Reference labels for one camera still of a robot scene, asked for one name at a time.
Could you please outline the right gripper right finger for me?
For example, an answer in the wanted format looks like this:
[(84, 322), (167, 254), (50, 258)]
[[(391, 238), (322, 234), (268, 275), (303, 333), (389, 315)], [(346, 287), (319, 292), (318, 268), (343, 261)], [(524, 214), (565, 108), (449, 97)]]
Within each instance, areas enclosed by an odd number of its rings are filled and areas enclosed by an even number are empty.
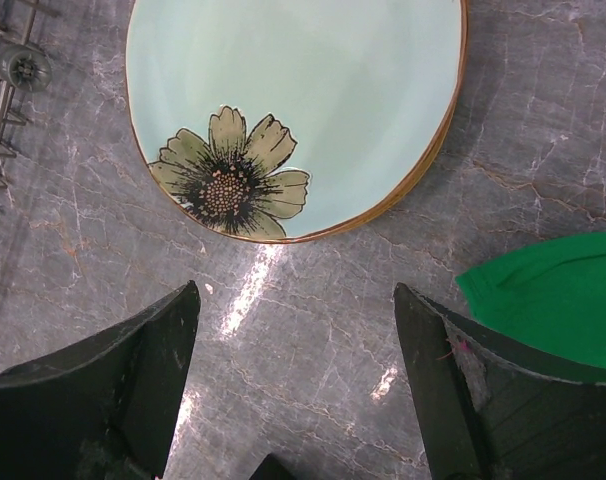
[(403, 283), (399, 343), (435, 479), (606, 479), (606, 369), (544, 353)]

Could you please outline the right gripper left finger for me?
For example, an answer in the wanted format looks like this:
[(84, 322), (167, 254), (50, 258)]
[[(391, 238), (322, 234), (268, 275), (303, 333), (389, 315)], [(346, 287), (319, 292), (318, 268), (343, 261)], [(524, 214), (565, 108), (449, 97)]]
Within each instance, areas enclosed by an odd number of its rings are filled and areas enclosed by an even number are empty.
[(194, 282), (0, 373), (0, 479), (160, 479), (197, 333)]

